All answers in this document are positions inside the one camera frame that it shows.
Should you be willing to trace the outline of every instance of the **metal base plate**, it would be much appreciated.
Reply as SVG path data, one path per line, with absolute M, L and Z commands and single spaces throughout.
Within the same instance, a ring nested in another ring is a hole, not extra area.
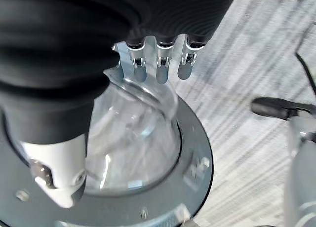
M 152 222 L 179 206 L 185 206 L 191 217 L 194 216 L 204 204 L 212 184 L 212 152 L 200 121 L 181 98 L 177 122 L 182 149 L 178 163 L 164 180 L 135 195 L 84 195 L 71 209 L 59 208 L 37 186 L 28 167 L 13 151 L 3 125 L 0 128 L 0 220 L 11 227 L 56 227 L 59 221 L 90 227 L 130 226 Z M 191 172 L 192 165 L 203 157 L 209 159 L 209 167 L 203 175 Z M 16 198 L 18 190 L 25 190 L 28 200 Z

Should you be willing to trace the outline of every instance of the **black rubber sleeve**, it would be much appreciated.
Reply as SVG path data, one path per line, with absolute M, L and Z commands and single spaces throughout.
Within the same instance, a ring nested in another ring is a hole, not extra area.
M 0 0 L 0 104 L 24 142 L 54 144 L 89 131 L 93 101 L 118 63 L 130 21 L 91 0 Z

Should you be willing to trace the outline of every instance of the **gray carpet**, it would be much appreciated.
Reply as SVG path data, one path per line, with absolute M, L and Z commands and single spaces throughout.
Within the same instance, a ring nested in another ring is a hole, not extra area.
M 284 226 L 287 124 L 252 114 L 249 103 L 263 95 L 315 103 L 293 56 L 315 20 L 315 2 L 235 0 L 187 81 L 176 76 L 176 48 L 170 80 L 202 121 L 214 154 L 212 190 L 195 218 L 201 227 Z M 316 69 L 316 40 L 301 54 Z

